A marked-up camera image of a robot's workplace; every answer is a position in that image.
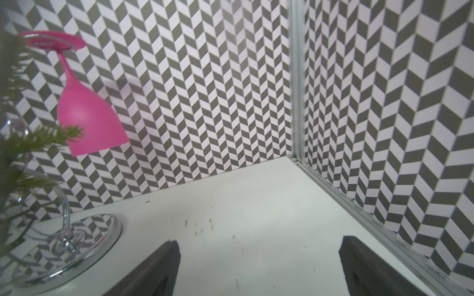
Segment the green plant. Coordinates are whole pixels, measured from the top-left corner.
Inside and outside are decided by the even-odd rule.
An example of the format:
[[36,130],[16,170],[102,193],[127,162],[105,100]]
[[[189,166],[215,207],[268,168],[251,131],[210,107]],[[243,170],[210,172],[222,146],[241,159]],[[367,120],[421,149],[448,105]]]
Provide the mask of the green plant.
[[[15,104],[22,98],[22,90],[30,87],[24,69],[30,60],[22,38],[0,31],[0,112],[15,114]],[[17,203],[10,200],[12,194],[27,195],[38,188],[50,188],[58,184],[47,176],[38,177],[24,172],[32,152],[43,152],[52,147],[66,145],[82,136],[78,126],[40,126],[33,131],[11,132],[0,135],[0,257],[9,256],[10,251],[22,241],[22,236],[33,223],[13,242],[7,243],[9,225],[13,219],[37,209],[28,208],[9,213]]]

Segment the wall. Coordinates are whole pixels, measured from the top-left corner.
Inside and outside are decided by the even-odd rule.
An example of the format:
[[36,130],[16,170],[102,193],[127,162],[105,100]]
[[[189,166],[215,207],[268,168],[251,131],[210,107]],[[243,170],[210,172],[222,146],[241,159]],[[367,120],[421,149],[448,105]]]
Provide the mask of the wall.
[[470,290],[473,6],[305,1],[305,160]]
[[[129,144],[85,156],[36,153],[29,167],[60,181],[73,211],[291,153],[286,0],[8,1],[6,30],[82,37],[67,54],[115,111]],[[16,104],[30,128],[56,121],[65,75],[35,50],[31,89]],[[29,205],[55,199],[38,192]],[[55,217],[41,208],[39,219]]]

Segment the white surface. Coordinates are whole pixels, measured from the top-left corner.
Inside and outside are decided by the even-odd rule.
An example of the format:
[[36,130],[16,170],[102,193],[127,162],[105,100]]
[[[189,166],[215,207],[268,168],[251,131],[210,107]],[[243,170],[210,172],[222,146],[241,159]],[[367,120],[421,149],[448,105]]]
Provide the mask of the white surface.
[[[175,296],[349,295],[338,253],[344,235],[357,236],[434,295],[286,157],[82,211],[73,221],[98,213],[123,222],[115,246],[41,295],[102,295],[167,240],[177,240],[182,255]],[[23,244],[18,255],[33,245]]]

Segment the pink wine glass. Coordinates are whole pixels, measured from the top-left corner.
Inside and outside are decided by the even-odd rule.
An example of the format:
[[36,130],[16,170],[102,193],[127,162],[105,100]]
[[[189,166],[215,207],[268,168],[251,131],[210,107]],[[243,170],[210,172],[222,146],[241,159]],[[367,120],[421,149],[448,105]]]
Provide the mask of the pink wine glass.
[[69,67],[64,50],[78,50],[86,46],[82,38],[55,31],[29,31],[19,34],[27,46],[54,50],[66,74],[66,86],[59,98],[58,121],[63,126],[84,128],[83,138],[69,141],[73,156],[97,152],[130,140],[119,117],[98,94],[85,87]]

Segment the clear glass base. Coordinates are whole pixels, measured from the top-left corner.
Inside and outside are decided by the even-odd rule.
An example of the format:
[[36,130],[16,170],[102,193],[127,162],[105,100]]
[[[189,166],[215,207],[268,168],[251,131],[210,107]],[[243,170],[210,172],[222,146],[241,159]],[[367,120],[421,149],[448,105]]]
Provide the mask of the clear glass base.
[[111,214],[89,216],[41,241],[13,271],[13,286],[25,294],[48,291],[73,279],[117,241],[122,223]]

